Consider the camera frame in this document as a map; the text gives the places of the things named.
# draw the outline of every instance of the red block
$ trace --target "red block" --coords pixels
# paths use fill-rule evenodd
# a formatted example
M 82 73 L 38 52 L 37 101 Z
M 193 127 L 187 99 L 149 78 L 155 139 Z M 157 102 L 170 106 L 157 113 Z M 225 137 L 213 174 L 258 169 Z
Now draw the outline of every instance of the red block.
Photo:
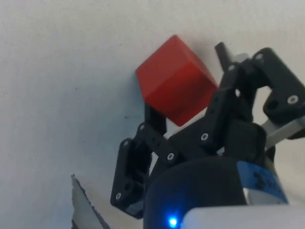
M 177 35 L 141 64 L 136 73 L 145 102 L 178 126 L 206 108 L 217 90 L 205 64 Z

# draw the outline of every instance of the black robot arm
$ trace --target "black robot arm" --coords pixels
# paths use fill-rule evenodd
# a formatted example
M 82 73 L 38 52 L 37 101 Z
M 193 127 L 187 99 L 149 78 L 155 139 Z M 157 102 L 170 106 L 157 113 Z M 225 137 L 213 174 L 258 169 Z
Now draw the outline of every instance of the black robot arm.
M 233 158 L 275 173 L 275 144 L 305 136 L 305 88 L 270 48 L 242 62 L 233 62 L 223 43 L 216 46 L 216 52 L 224 75 L 204 117 L 166 139 L 165 117 L 145 105 L 145 122 L 139 125 L 135 138 L 120 145 L 111 194 L 113 206 L 142 218 L 145 196 L 158 177 L 172 167 L 203 158 Z M 269 120 L 259 126 L 253 123 L 252 108 L 256 91 L 265 86 L 272 90 L 263 108 Z M 158 160 L 149 174 L 152 152 Z M 181 212 L 203 207 L 200 202 L 187 205 Z M 236 204 L 243 204 L 243 199 Z

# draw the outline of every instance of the black cylindrical motor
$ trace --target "black cylindrical motor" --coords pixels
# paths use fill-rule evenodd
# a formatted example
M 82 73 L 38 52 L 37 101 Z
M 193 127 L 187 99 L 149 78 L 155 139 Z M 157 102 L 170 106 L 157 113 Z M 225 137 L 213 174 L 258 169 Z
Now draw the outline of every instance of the black cylindrical motor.
M 143 228 L 178 229 L 193 208 L 251 204 L 244 189 L 286 203 L 273 163 L 266 157 L 264 164 L 208 157 L 174 166 L 149 186 Z

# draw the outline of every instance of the screw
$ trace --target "screw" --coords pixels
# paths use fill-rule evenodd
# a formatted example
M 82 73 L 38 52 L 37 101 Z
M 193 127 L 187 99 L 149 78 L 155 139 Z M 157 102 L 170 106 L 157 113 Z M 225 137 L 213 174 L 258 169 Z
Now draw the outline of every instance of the screw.
M 119 199 L 121 198 L 121 195 L 122 195 L 122 194 L 119 192 L 118 194 L 116 194 L 115 199 L 116 199 L 116 200 L 119 200 Z
M 299 101 L 297 95 L 292 95 L 287 99 L 288 104 L 296 104 Z
M 263 55 L 261 53 L 257 54 L 255 59 L 258 60 L 258 61 L 263 61 Z
M 201 135 L 201 140 L 202 141 L 205 141 L 208 138 L 209 138 L 209 134 L 208 133 L 204 133 L 203 135 Z
M 231 65 L 231 66 L 228 68 L 229 71 L 232 71 L 232 70 L 234 70 L 234 69 L 235 69 L 235 66 L 234 66 L 234 65 Z
M 169 161 L 173 160 L 174 156 L 175 156 L 175 154 L 170 153 L 169 155 L 167 155 L 167 160 L 169 160 Z

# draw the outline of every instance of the white background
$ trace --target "white background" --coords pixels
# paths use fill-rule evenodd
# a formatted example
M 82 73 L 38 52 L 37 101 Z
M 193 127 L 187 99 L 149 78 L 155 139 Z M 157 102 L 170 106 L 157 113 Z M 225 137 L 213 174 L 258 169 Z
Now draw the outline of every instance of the white background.
M 178 34 L 217 82 L 220 41 L 235 54 L 272 47 L 305 82 L 304 11 L 303 0 L 2 0 L 1 228 L 69 228 L 73 173 L 115 229 L 140 228 L 109 204 L 119 143 L 143 120 L 135 69 Z M 305 203 L 304 148 L 277 147 L 292 203 Z

